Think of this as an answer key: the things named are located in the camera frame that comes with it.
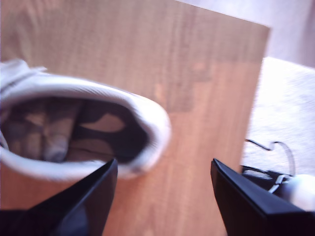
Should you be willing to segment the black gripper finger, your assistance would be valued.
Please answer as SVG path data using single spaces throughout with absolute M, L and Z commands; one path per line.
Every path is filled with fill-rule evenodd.
M 109 161 L 28 214 L 44 236 L 100 236 L 115 195 L 118 165 Z
M 315 213 L 259 187 L 217 159 L 211 162 L 215 199 L 229 236 L 313 236 Z

